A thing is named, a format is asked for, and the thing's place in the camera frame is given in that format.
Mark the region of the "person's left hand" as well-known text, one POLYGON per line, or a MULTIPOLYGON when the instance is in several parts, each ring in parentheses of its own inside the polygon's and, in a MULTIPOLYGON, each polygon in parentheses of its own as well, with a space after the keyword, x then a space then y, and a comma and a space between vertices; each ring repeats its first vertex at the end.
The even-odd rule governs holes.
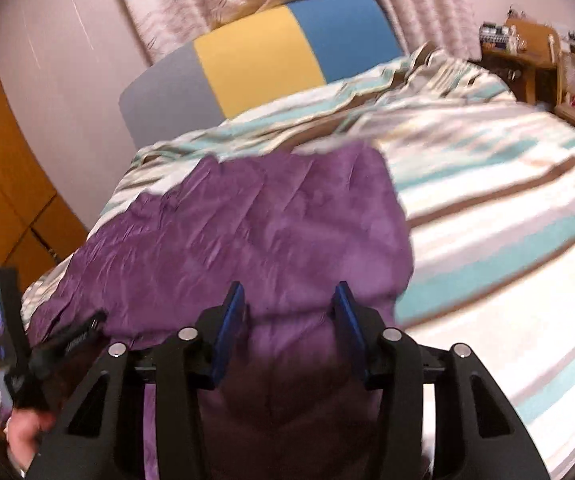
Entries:
POLYGON ((31 408, 15 408, 8 421, 7 441, 10 456, 24 471, 30 468, 37 450, 38 436, 49 431, 56 416, 31 408))

